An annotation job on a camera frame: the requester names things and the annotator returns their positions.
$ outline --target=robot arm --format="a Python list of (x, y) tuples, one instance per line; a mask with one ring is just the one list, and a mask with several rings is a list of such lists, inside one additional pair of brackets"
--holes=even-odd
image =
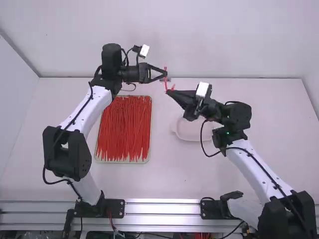
[[(122, 61), (122, 51), (118, 44), (103, 46), (102, 65), (89, 82), (90, 88), (82, 102), (58, 127), (48, 126), (43, 132), (44, 182), (55, 183), (49, 183), (45, 179), (45, 170), (51, 170), (70, 184), (82, 202), (91, 206), (97, 205), (104, 197), (89, 172), (92, 156), (86, 138), (93, 124), (112, 103), (122, 87), (122, 82), (148, 84), (167, 76), (167, 71), (145, 62), (134, 66), (125, 65), (127, 55), (125, 53), (126, 58)], [(134, 46), (133, 51), (145, 58), (148, 46)], [(161, 75), (151, 78), (151, 70), (158, 71)]]
[(185, 110), (183, 117), (188, 121), (202, 115), (206, 121), (222, 125), (212, 130), (214, 146), (238, 167), (260, 200), (259, 205), (247, 205), (241, 199), (242, 193), (237, 193), (234, 197), (222, 196), (221, 205), (228, 207), (231, 216), (258, 229), (261, 239), (316, 238), (315, 204), (311, 196), (305, 191), (295, 192), (278, 177), (244, 133), (250, 127), (251, 107), (242, 102), (222, 104), (213, 100), (211, 89), (210, 84), (201, 82), (196, 91), (166, 93)]

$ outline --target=black cable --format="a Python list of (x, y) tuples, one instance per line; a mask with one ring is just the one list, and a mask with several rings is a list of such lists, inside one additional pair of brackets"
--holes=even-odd
[[(51, 147), (49, 153), (48, 153), (48, 158), (50, 157), (52, 151), (54, 150), (57, 142), (59, 141), (59, 139), (62, 137), (62, 135), (66, 132), (66, 130), (72, 125), (72, 124), (75, 124), (75, 121), (76, 119), (78, 118), (78, 116), (81, 114), (81, 112), (83, 111), (83, 109), (87, 106), (87, 104), (90, 102), (90, 100), (93, 99), (93, 88), (92, 88), (92, 85), (91, 85), (91, 82), (89, 82), (89, 86), (90, 86), (90, 90), (91, 90), (91, 95), (90, 97), (88, 98), (88, 100), (85, 102), (85, 104), (82, 106), (82, 108), (79, 110), (79, 112), (75, 115), (75, 117), (69, 122), (69, 124), (61, 131), (61, 133), (59, 134), (59, 136), (56, 138), (56, 140), (54, 141), (53, 143), (53, 146)], [(48, 182), (45, 178), (45, 165), (43, 166), (43, 172), (42, 172), (42, 179), (44, 181), (45, 184), (48, 184), (48, 185), (53, 185), (53, 184), (57, 184), (57, 183), (60, 183), (60, 182), (67, 182), (67, 184), (69, 184), (71, 186), (71, 188), (73, 189), (73, 191), (76, 193), (76, 195), (79, 197), (79, 199), (82, 199), (81, 195), (76, 191), (73, 183), (69, 180), (69, 179), (61, 179), (61, 180), (58, 180), (58, 181), (55, 181), (55, 182)]]
[(230, 103), (239, 103), (239, 101), (226, 101), (225, 105), (230, 104)]
[[(203, 142), (202, 142), (202, 131), (203, 131), (203, 126), (204, 124), (207, 122), (208, 120), (204, 120), (203, 124), (201, 125), (201, 128), (200, 128), (200, 145), (201, 145), (201, 148), (204, 152), (204, 154), (207, 156), (207, 157), (213, 157), (217, 154), (219, 154), (221, 151), (219, 152), (216, 152), (214, 153), (213, 155), (207, 155), (207, 153), (205, 152), (204, 150), (204, 147), (203, 147)], [(242, 150), (244, 151), (245, 153), (248, 154), (249, 157), (251, 157), (257, 164), (258, 166), (264, 171), (264, 173), (268, 176), (268, 178), (272, 181), (272, 183), (275, 185), (276, 189), (278, 189), (280, 191), (280, 193), (284, 196), (285, 200), (287, 201), (287, 203), (289, 204), (291, 210), (293, 211), (293, 213), (295, 214), (295, 216), (298, 218), (298, 220), (300, 221), (302, 227), (304, 228), (304, 230), (306, 231), (306, 234), (307, 236), (311, 239), (311, 235), (310, 235), (310, 232), (307, 230), (307, 227), (306, 227), (306, 224), (305, 224), (305, 221), (302, 219), (301, 215), (298, 213), (297, 209), (295, 208), (295, 206), (292, 204), (292, 202), (289, 200), (288, 196), (285, 194), (285, 192), (282, 190), (281, 186), (274, 180), (274, 178), (267, 172), (267, 170), (260, 164), (260, 162), (254, 157), (253, 154), (251, 154), (249, 151), (247, 151), (246, 149), (244, 148), (240, 148), (240, 147), (227, 147), (225, 148), (225, 150), (229, 150), (229, 149), (238, 149), (238, 150)]]
[(215, 201), (215, 199), (213, 199), (213, 198), (211, 198), (211, 197), (203, 197), (203, 198), (201, 199), (201, 201), (204, 200), (204, 199), (209, 199), (209, 200)]
[(139, 65), (139, 54), (136, 55), (136, 65)]
[(221, 151), (218, 151), (218, 152), (216, 152), (216, 153), (214, 153), (214, 154), (212, 154), (212, 155), (208, 155), (208, 154), (206, 153), (206, 151), (205, 151), (205, 149), (204, 149), (204, 146), (203, 146), (203, 136), (202, 136), (202, 135), (203, 135), (203, 127), (204, 127), (204, 124), (205, 124), (206, 122), (208, 122), (207, 119), (204, 120), (204, 122), (201, 124), (201, 128), (200, 128), (200, 146), (201, 146), (201, 149), (203, 150), (205, 156), (211, 158), (211, 157), (214, 157), (215, 155), (218, 155), (219, 153), (221, 153)]
[(81, 234), (82, 234), (82, 231), (83, 231), (83, 219), (82, 219), (82, 216), (81, 216), (80, 220), (81, 220), (81, 231), (80, 231), (80, 238), (81, 238)]
[(129, 62), (129, 57), (128, 57), (128, 53), (129, 52), (126, 52), (123, 48), (121, 48), (121, 51), (124, 53), (125, 55), (125, 58), (124, 58), (124, 61), (122, 62), (122, 64), (125, 64), (125, 61), (126, 61), (126, 66), (129, 66), (130, 65), (130, 62)]
[(227, 237), (229, 237), (230, 235), (232, 235), (242, 224), (244, 223), (244, 221), (241, 221), (240, 224), (237, 225), (237, 227), (234, 228), (234, 230), (232, 230), (229, 234), (221, 237), (221, 238), (217, 238), (217, 239), (225, 239)]
[(137, 239), (140, 237), (140, 235), (142, 234), (142, 232), (140, 232), (136, 237), (133, 237), (133, 238), (129, 238), (129, 239)]
[(135, 89), (136, 89), (136, 84), (134, 84), (134, 83), (126, 83), (127, 85), (134, 85), (134, 89), (132, 89), (132, 90), (122, 90), (121, 89), (121, 91), (134, 91)]
[(129, 49), (129, 50), (126, 52), (126, 55), (125, 55), (125, 58), (124, 58), (122, 64), (124, 64), (125, 61), (126, 61), (126, 63), (127, 63), (126, 66), (129, 66), (129, 65), (130, 65), (130, 63), (128, 62), (128, 58), (129, 58), (129, 52), (132, 51), (132, 50), (133, 50), (133, 48)]
[(159, 238), (172, 239), (172, 238), (170, 238), (170, 237), (158, 235), (158, 234), (155, 234), (155, 233), (142, 233), (142, 234), (143, 234), (143, 235), (152, 235), (152, 236), (156, 236), (156, 237), (159, 237)]
[(98, 66), (98, 68), (96, 69), (95, 73), (94, 73), (94, 77), (97, 77), (99, 75), (100, 70), (102, 69), (102, 65)]

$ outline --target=mounting plate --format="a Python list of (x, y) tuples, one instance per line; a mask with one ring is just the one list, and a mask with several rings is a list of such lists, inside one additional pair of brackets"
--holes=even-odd
[(200, 216), (204, 220), (225, 219), (222, 215), (220, 201), (201, 200), (200, 201)]
[(125, 200), (103, 199), (98, 208), (88, 206), (85, 203), (76, 203), (74, 217), (76, 218), (123, 218), (125, 214)]

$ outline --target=white wall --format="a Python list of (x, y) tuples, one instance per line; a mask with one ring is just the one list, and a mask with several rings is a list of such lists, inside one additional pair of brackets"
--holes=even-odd
[(38, 79), (38, 76), (0, 35), (0, 179)]
[(42, 76), (90, 77), (103, 44), (146, 43), (171, 76), (303, 78), (317, 114), (318, 22), (317, 0), (0, 3), (0, 27)]

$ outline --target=white table surface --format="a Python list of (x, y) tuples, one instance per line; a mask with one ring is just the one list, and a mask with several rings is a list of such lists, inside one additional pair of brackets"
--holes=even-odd
[[(74, 200), (65, 183), (42, 182), (42, 132), (59, 125), (86, 94), (89, 78), (42, 78), (38, 84), (10, 160), (0, 181), (1, 200)], [(173, 79), (178, 90), (193, 90), (199, 79)], [(307, 190), (319, 203), (319, 122), (300, 79), (201, 79), (213, 86), (220, 102), (252, 106), (253, 146), (270, 167), (296, 191)], [(183, 110), (164, 94), (163, 83), (138, 85), (132, 95), (153, 100), (151, 155), (146, 164), (97, 163), (91, 174), (108, 197), (219, 197), (234, 190), (255, 198), (240, 171), (222, 155), (206, 158), (199, 142), (180, 140), (169, 129)], [(94, 153), (99, 120), (87, 142)], [(206, 151), (216, 149), (205, 143)], [(57, 178), (47, 172), (47, 180)]]

